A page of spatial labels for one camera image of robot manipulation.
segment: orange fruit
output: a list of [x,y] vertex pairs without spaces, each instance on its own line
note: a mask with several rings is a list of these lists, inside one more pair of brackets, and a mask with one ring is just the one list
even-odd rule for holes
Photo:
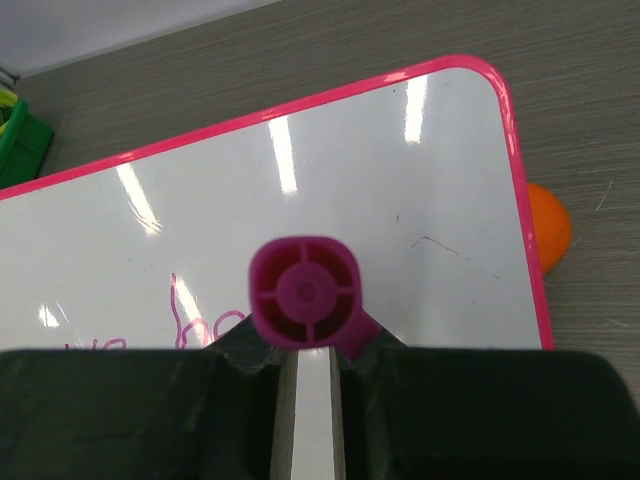
[[569,212],[556,196],[540,185],[527,184],[542,273],[560,261],[571,244]]

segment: whiteboard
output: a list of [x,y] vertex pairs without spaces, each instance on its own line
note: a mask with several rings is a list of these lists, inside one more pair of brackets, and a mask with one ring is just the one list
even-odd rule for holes
[[0,348],[200,348],[286,235],[344,242],[408,344],[550,346],[512,115],[445,57],[4,190]]

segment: wood grain surface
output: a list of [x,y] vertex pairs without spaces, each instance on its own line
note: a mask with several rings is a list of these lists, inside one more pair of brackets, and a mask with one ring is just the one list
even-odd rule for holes
[[531,181],[573,219],[546,278],[558,347],[640,400],[640,3],[283,0],[25,78],[57,131],[42,174],[450,53],[506,76]]

